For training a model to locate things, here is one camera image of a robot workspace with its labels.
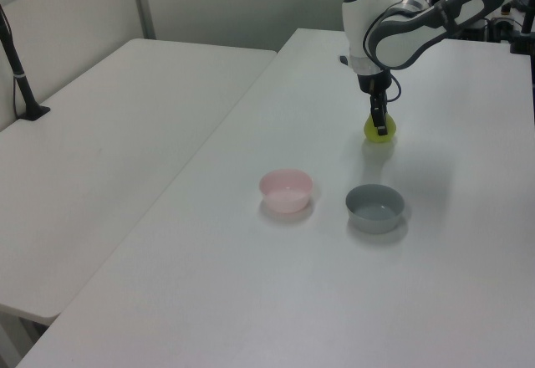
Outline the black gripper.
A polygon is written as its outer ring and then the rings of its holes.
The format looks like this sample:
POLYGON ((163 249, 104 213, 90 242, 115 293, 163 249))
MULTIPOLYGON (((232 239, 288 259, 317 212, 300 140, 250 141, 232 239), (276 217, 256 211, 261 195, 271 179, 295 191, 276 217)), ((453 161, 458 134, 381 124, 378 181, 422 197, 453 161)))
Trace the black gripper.
POLYGON ((370 95, 370 110, 372 111, 372 121, 378 135, 387 135, 386 124, 386 97, 378 95, 385 92, 392 85, 392 75, 389 70, 382 70, 377 74, 358 74, 360 89, 370 95))

